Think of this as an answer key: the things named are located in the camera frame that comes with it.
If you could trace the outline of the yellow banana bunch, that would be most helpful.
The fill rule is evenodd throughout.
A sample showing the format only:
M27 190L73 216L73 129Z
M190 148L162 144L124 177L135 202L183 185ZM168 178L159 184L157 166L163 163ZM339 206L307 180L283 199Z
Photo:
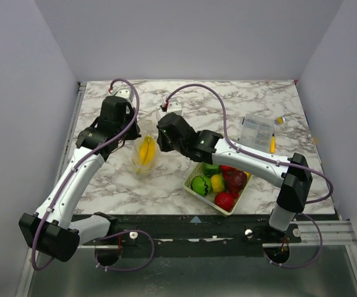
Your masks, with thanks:
M145 135L133 158L135 172L145 174L150 171L155 166L156 154L155 140L150 134Z

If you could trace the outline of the clear zip top bag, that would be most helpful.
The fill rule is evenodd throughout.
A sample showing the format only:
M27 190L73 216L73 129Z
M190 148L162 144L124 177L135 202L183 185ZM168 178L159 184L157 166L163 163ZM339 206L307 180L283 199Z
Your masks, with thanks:
M156 117L138 120L140 137L133 143L132 164L138 178L146 178L158 166L160 148L157 144Z

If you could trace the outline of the green bell pepper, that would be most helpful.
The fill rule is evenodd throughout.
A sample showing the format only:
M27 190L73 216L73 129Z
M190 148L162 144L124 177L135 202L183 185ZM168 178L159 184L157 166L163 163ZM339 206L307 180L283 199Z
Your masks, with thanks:
M202 172L207 177L212 177L215 174L220 174L220 166L216 164L203 163Z

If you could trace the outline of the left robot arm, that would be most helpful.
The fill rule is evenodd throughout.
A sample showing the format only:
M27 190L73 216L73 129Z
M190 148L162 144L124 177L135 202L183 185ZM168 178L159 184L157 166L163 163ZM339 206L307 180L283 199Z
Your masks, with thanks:
M134 116L131 99L117 94L103 100L99 117L79 134L71 161L51 194L35 213L25 213L19 220L30 248L66 262L81 244L94 239L103 244L116 240L116 219L111 215L97 212L76 222L72 216L94 174L117 149L119 141L140 137Z

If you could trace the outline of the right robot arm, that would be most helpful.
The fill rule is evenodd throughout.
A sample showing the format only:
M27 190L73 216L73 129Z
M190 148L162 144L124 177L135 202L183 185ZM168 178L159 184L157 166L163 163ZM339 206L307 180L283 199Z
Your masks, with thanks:
M295 153L284 157L241 147L217 132L196 132L175 113L162 117L157 128L157 142L162 152L175 150L197 163L237 168L280 188L277 204L265 226L265 236L274 243L286 237L290 222L304 210L312 184L310 168L303 155Z

